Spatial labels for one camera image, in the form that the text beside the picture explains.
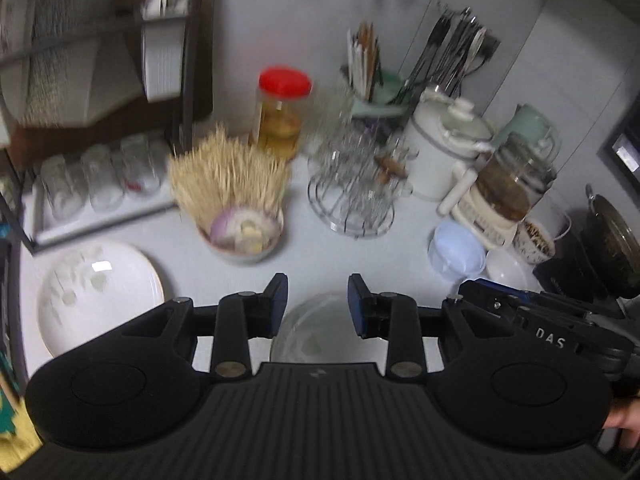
yellow cloth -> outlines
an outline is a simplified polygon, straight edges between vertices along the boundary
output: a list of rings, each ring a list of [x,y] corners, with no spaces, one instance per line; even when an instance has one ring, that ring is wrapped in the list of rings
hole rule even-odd
[[[9,431],[0,433],[0,469],[5,473],[16,469],[42,446],[42,441],[27,414],[24,399],[20,400],[12,421],[15,434]]]

glass jar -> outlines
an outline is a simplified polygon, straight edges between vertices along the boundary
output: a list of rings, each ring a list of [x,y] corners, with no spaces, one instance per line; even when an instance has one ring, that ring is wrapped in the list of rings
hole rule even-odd
[[[82,209],[86,193],[78,189],[71,179],[64,156],[56,155],[45,160],[40,167],[40,177],[53,218],[66,220]]]
[[[556,172],[519,134],[510,134],[478,173],[476,187],[491,208],[519,222],[556,179]]]
[[[160,187],[160,177],[149,151],[149,141],[137,134],[120,142],[124,170],[124,187],[133,196],[147,196]]]
[[[89,202],[95,211],[107,211],[120,205],[124,190],[111,162],[111,152],[96,144],[80,157],[82,170],[89,185]]]
[[[252,131],[258,147],[285,160],[296,156],[311,87],[305,73],[285,66],[260,74]]]

metal screw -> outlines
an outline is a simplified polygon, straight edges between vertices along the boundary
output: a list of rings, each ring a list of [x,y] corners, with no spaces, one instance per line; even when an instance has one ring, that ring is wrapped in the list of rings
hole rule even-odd
[[[411,379],[422,373],[422,367],[413,361],[400,361],[391,365],[391,373],[403,379]]]
[[[215,370],[220,377],[233,379],[243,375],[246,372],[246,366],[238,361],[222,361],[216,365]]]

chopsticks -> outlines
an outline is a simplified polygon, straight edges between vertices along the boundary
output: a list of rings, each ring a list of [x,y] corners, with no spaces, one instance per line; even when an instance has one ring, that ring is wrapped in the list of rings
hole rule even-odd
[[[373,33],[373,23],[361,22],[358,33],[354,36],[347,31],[347,60],[349,67],[349,85],[359,97],[371,101],[375,86],[374,77],[380,74],[380,47],[378,38]]]

yellow liquid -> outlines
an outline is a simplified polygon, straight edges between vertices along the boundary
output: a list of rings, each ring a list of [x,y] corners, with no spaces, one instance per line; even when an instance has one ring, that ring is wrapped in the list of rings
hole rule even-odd
[[[260,114],[258,147],[278,158],[291,160],[298,152],[301,123],[291,111],[264,104]]]

